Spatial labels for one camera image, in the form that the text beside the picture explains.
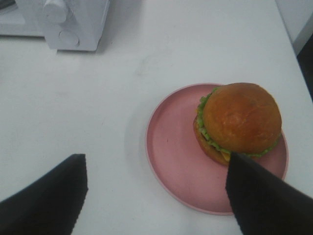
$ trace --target white toaster oven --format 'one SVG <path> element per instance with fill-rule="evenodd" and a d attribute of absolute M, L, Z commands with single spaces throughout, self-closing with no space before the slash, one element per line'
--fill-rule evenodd
<path fill-rule="evenodd" d="M 51 49 L 97 49 L 110 0 L 0 0 L 0 35 L 44 37 Z"/>

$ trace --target white table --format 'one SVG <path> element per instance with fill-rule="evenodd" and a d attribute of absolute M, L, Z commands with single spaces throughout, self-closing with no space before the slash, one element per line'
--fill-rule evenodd
<path fill-rule="evenodd" d="M 276 99 L 286 181 L 313 196 L 313 105 L 274 0 L 115 0 L 96 53 L 0 38 L 0 200 L 72 153 L 89 191 L 73 234 L 241 234 L 157 182 L 144 135 L 153 109 L 194 83 L 254 82 Z"/>

